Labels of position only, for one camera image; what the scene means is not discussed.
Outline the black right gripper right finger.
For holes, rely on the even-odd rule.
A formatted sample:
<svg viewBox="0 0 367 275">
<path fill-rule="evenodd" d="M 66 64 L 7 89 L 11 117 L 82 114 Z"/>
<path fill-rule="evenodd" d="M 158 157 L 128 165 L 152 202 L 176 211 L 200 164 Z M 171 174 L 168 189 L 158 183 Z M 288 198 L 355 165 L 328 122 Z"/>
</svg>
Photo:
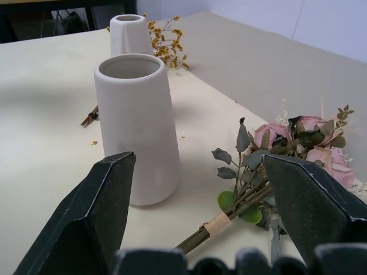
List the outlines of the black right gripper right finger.
<svg viewBox="0 0 367 275">
<path fill-rule="evenodd" d="M 286 231 L 312 275 L 367 275 L 367 204 L 320 165 L 264 155 Z"/>
</svg>

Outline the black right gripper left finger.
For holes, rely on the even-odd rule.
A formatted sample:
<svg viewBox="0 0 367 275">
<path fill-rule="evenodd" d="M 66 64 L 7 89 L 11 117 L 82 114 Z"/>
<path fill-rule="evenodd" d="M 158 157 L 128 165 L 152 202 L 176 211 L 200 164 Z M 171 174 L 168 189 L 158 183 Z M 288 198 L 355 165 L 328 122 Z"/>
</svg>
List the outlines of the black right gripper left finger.
<svg viewBox="0 0 367 275">
<path fill-rule="evenodd" d="M 109 275 L 127 223 L 133 152 L 108 156 L 60 202 L 13 275 Z"/>
</svg>

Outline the tall white ceramic vase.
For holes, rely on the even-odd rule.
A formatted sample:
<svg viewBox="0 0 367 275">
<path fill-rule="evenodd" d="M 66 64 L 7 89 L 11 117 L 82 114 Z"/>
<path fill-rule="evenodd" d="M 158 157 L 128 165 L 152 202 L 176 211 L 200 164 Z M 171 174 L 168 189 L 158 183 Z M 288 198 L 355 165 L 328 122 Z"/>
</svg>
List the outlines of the tall white ceramic vase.
<svg viewBox="0 0 367 275">
<path fill-rule="evenodd" d="M 105 156 L 136 156 L 130 203 L 147 206 L 175 192 L 180 160 L 164 63 L 148 54 L 123 54 L 94 72 Z"/>
</svg>

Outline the short white ceramic vase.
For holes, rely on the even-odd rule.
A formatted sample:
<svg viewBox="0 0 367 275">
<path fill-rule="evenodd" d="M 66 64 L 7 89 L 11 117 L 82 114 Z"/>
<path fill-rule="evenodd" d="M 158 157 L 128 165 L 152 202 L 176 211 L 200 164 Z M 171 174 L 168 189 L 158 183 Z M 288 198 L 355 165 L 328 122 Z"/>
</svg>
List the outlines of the short white ceramic vase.
<svg viewBox="0 0 367 275">
<path fill-rule="evenodd" d="M 150 54 L 153 47 L 147 19 L 135 14 L 122 14 L 110 20 L 110 54 Z"/>
</svg>

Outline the pink rose bouquet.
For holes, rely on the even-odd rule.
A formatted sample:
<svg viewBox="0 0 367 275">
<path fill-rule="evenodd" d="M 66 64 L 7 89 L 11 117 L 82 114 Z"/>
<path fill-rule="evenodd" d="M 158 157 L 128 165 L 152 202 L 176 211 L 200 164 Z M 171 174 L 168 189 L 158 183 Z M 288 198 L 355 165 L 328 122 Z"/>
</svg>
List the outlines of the pink rose bouquet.
<svg viewBox="0 0 367 275">
<path fill-rule="evenodd" d="M 271 261 L 275 262 L 282 256 L 280 238 L 288 233 L 262 164 L 264 155 L 293 157 L 316 163 L 357 198 L 367 196 L 367 182 L 356 181 L 349 165 L 351 159 L 343 152 L 346 146 L 344 133 L 352 112 L 349 107 L 343 107 L 334 119 L 325 120 L 318 116 L 291 118 L 287 111 L 283 111 L 276 123 L 261 125 L 254 132 L 249 132 L 244 120 L 240 120 L 236 139 L 238 161 L 234 161 L 228 152 L 220 148 L 212 152 L 216 160 L 224 163 L 224 167 L 217 170 L 218 177 L 234 180 L 234 189 L 219 194 L 217 203 L 220 214 L 202 224 L 178 248 L 189 253 L 213 238 L 230 221 L 241 219 L 264 230 L 271 230 Z"/>
</svg>

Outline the yellow dried flower bunch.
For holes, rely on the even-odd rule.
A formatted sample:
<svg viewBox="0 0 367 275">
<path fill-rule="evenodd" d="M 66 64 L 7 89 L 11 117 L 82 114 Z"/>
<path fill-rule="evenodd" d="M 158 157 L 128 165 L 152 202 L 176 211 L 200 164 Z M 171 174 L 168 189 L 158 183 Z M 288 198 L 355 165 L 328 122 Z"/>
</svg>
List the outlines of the yellow dried flower bunch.
<svg viewBox="0 0 367 275">
<path fill-rule="evenodd" d="M 184 50 L 181 45 L 183 32 L 181 29 L 172 27 L 172 24 L 179 20 L 179 15 L 168 19 L 164 27 L 157 27 L 155 20 L 148 21 L 149 35 L 154 56 L 168 65 L 169 69 L 185 68 L 189 70 L 187 55 L 182 53 Z"/>
</svg>

